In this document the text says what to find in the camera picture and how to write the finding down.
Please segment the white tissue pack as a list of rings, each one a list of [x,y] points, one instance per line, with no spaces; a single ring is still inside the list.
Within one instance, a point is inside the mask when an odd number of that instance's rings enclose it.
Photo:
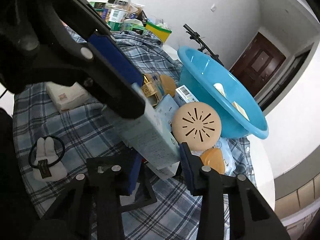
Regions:
[[[82,106],[88,100],[88,92],[77,82],[71,87],[47,82],[46,92],[59,113]]]

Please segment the white plush bunny keychain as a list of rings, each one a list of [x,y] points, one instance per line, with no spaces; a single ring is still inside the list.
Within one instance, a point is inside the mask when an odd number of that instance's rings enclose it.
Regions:
[[[62,152],[58,155],[55,151],[55,142],[59,142]],[[67,170],[62,163],[65,155],[65,145],[55,136],[41,137],[32,146],[28,163],[33,169],[34,179],[42,182],[59,181],[67,177]]]

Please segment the green snack box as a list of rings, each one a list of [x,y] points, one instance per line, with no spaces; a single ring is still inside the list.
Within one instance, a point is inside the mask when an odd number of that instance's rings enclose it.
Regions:
[[[134,23],[123,23],[122,31],[133,31],[139,35],[145,34],[148,30],[141,25],[134,24]]]

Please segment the black square frame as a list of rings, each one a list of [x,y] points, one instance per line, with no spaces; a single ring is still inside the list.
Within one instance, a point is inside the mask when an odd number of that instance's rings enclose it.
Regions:
[[[133,193],[130,196],[120,197],[121,213],[141,209],[157,202],[150,178],[151,170],[146,165],[142,165]]]

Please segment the yellow green lidded container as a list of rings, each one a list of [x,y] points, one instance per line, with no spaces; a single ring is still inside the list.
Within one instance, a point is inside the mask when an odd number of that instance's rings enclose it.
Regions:
[[[151,31],[153,34],[155,34],[162,41],[162,43],[165,43],[170,34],[172,33],[171,30],[159,27],[149,21],[146,22],[145,28]]]

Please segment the blue plaid cloth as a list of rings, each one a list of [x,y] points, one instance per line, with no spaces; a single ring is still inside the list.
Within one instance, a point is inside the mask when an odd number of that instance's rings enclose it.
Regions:
[[[179,80],[181,63],[163,50],[162,42],[153,33],[138,35],[122,31],[115,38],[118,47],[141,72],[157,72]],[[101,103],[89,98],[85,105],[59,113],[44,83],[30,85],[15,96],[15,151],[26,191],[39,216],[44,215],[71,179],[86,173],[88,158],[119,155],[125,151],[124,143],[102,115],[102,108]],[[61,146],[66,148],[62,163],[68,174],[56,182],[36,180],[28,164],[31,147],[47,135],[60,139],[57,150]],[[148,177],[157,202],[123,214],[126,239],[195,239],[201,198],[190,194],[180,176],[161,180],[150,172]]]

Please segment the gold foil wrapped pack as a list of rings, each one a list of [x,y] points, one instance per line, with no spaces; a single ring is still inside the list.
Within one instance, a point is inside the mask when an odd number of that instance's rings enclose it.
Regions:
[[[144,81],[141,89],[153,108],[155,108],[163,98],[160,90],[160,83],[155,80],[151,74],[144,74]]]

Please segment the blue plastic basin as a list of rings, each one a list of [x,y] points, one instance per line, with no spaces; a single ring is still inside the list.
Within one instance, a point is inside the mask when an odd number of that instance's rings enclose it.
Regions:
[[[182,62],[180,85],[217,112],[221,136],[238,139],[250,134],[269,135],[265,116],[249,91],[225,67],[210,56],[187,46],[177,51]]]

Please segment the clear green cap bottle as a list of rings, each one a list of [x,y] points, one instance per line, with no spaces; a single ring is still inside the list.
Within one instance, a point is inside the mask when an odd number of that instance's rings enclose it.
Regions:
[[[128,14],[131,0],[115,0],[108,19],[111,31],[120,31]]]

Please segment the light blue flat pack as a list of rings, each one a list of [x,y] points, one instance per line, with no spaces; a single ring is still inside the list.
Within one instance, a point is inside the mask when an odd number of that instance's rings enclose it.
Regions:
[[[178,104],[175,102],[175,100],[171,97],[170,94],[164,96],[155,108],[157,115],[163,122],[163,125],[170,132],[172,131],[171,127],[173,117],[178,109]]]

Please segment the pale green tall box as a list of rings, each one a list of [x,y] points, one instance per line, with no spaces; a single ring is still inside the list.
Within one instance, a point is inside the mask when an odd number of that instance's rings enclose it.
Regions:
[[[135,120],[124,119],[105,106],[102,114],[107,122],[114,127],[115,133],[126,146],[134,148],[156,169],[180,161],[178,142],[162,124],[141,88],[136,83],[132,88],[145,102],[144,114]]]

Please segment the dark brown door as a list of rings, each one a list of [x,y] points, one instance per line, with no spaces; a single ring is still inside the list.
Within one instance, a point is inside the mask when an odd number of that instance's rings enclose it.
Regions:
[[[286,60],[264,35],[257,33],[230,72],[256,96]]]

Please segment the orange translucent triangular piece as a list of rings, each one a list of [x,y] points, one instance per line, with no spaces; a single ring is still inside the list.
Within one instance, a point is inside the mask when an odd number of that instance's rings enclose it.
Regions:
[[[220,149],[211,148],[201,154],[200,159],[205,166],[210,166],[219,174],[225,174],[225,163]]]

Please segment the black bicycle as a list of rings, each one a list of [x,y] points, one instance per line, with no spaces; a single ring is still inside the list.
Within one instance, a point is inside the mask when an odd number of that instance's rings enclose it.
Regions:
[[[206,55],[209,55],[212,59],[214,59],[216,62],[218,62],[219,64],[221,64],[223,66],[223,63],[219,59],[219,55],[214,54],[211,51],[211,49],[203,42],[199,33],[193,31],[193,29],[191,29],[191,27],[189,27],[189,25],[187,25],[187,24],[184,24],[183,27],[186,30],[186,33],[189,34],[189,36],[190,36],[189,38],[191,40],[194,40],[195,42],[197,42],[200,45],[200,48],[198,49],[198,51],[205,53]]]

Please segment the round beige perforated disc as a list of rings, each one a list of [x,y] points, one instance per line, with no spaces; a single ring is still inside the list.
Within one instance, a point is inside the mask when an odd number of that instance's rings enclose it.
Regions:
[[[186,142],[192,151],[205,151],[219,140],[222,125],[213,107],[203,102],[189,102],[175,112],[171,129],[180,144]]]

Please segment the white barcode label box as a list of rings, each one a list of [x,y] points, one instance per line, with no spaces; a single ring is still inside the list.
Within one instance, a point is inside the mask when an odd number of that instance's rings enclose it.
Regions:
[[[185,85],[175,89],[174,100],[179,106],[182,106],[185,103],[198,102],[195,95]]]

